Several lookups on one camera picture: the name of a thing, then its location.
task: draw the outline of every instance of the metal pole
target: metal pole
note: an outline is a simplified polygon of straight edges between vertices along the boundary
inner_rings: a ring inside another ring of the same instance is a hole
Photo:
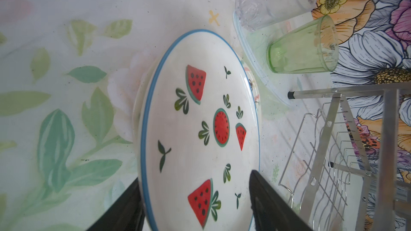
[[[326,158],[328,144],[330,143],[332,128],[334,127],[335,117],[337,115],[338,106],[340,105],[340,99],[340,94],[336,93],[331,100],[330,109],[328,110],[326,118],[326,124],[324,126],[323,132],[321,133],[317,153],[315,155],[310,173],[310,178],[305,188],[304,197],[302,198],[300,217],[306,223],[308,223],[310,220],[315,194],[320,183],[321,170],[324,168],[324,161]]]
[[[315,89],[315,90],[303,90],[303,91],[291,91],[288,93],[289,99],[302,99],[302,98],[330,98],[334,93],[341,93],[345,97],[354,96],[368,96],[368,95],[383,95],[385,90],[399,90],[400,95],[411,94],[411,81],[398,82],[388,84],[376,84],[376,85],[358,85],[358,86],[346,86],[340,88],[331,89]]]
[[[373,231],[393,230],[395,227],[394,197],[397,189],[398,97],[398,89],[384,91],[382,140]]]

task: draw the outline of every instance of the plate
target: plate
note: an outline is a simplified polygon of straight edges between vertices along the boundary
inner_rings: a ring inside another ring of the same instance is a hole
[[[249,230],[259,127],[233,49],[211,31],[188,32],[153,68],[144,90],[133,124],[152,230]]]

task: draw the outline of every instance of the watermelon slice pattern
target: watermelon slice pattern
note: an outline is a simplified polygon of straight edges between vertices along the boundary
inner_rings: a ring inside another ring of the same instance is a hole
[[[198,105],[203,97],[204,84],[206,83],[206,72],[197,69],[191,65],[187,65],[185,71],[185,82],[191,98]]]
[[[221,208],[221,201],[218,200],[218,191],[215,192],[213,197],[212,194],[213,179],[210,178],[188,196],[188,203],[203,229],[206,226],[210,211],[214,221],[217,221],[217,210]]]
[[[223,108],[215,112],[213,126],[215,141],[221,147],[226,146],[230,137],[230,121]]]
[[[244,145],[245,134],[247,133],[247,131],[245,130],[244,126],[241,123],[238,123],[235,126],[235,132],[237,134],[238,142],[240,144],[240,149],[242,151],[243,145]]]

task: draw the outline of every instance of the black rubber foot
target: black rubber foot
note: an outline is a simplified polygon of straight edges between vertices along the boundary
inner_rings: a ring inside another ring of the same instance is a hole
[[[287,96],[288,96],[288,99],[295,99],[294,98],[294,91],[288,92]]]

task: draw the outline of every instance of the dish rack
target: dish rack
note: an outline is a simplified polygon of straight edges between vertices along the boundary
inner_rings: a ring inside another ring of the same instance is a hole
[[[290,192],[290,207],[311,228],[334,230],[342,221],[347,221],[344,211],[348,205],[347,186],[351,175],[363,179],[356,231],[364,230],[370,189],[377,191],[373,231],[393,230],[395,215],[407,219],[406,227],[411,228],[411,184],[397,180],[398,105],[400,95],[406,94],[411,94],[411,82],[289,92],[289,99],[331,98],[331,102],[322,104],[315,114],[303,116],[279,181],[279,186]],[[370,166],[347,100],[370,95],[382,95],[384,103],[384,139],[378,171]],[[307,125],[312,129],[310,139],[303,138],[306,134],[301,133]],[[348,129],[336,132],[333,128],[337,125],[347,125]],[[296,162],[295,158],[303,162],[303,171],[295,184],[284,182],[284,177],[290,176],[286,174],[287,169],[290,171],[289,165]]]

